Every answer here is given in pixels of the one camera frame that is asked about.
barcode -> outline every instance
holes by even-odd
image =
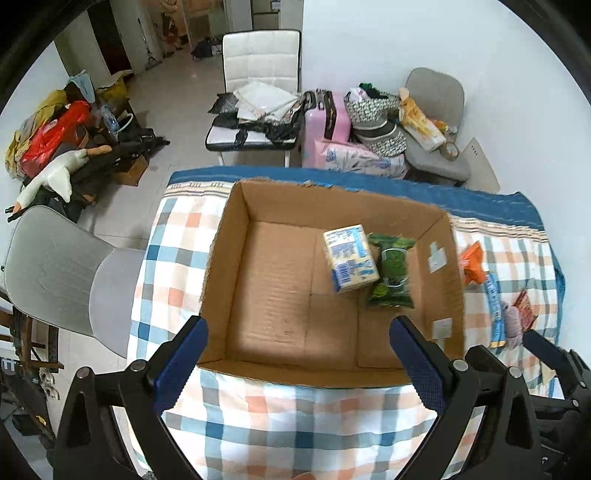
[[[339,285],[348,283],[351,281],[351,273],[346,263],[340,263],[335,265],[336,278],[339,280]]]

chair backrest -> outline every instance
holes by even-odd
[[[8,247],[8,297],[35,319],[93,336],[90,288],[114,249],[49,207],[34,206],[18,221]]]
[[[408,75],[406,88],[429,118],[460,127],[464,115],[464,88],[454,77],[420,67]]]
[[[230,33],[222,40],[226,91],[259,80],[288,92],[300,88],[301,33],[297,30],[257,30]]]

bed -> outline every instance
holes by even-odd
[[[149,358],[191,314],[199,312],[207,255],[234,182],[268,178],[367,190],[440,206],[450,215],[458,251],[476,240],[484,267],[499,277],[512,304],[527,288],[534,328],[552,342],[560,332],[564,277],[540,216],[522,194],[492,195],[454,187],[300,168],[211,167],[172,175],[158,208],[139,274],[128,362]],[[190,238],[191,254],[186,250]],[[481,286],[465,289],[465,348],[490,340],[490,314]],[[493,351],[519,367],[532,393],[552,395],[551,372],[523,347]],[[462,467],[477,431],[473,418],[447,471]],[[196,368],[163,420],[198,473],[207,480],[395,478],[436,415],[412,385],[355,390],[269,384]],[[141,448],[132,435],[138,462]]]

white and blue package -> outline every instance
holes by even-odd
[[[503,307],[499,295],[499,280],[496,274],[488,272],[484,282],[486,299],[491,311],[491,344],[490,348],[497,348],[506,344],[505,322],[503,320]]]
[[[379,280],[361,225],[325,232],[323,238],[324,254],[337,292],[361,288]]]

pink suitcase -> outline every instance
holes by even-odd
[[[302,167],[324,169],[324,162],[321,159],[316,159],[314,140],[326,138],[334,142],[349,141],[351,121],[347,115],[343,97],[342,93],[320,89],[317,89],[312,95],[316,104],[305,115],[301,152]]]

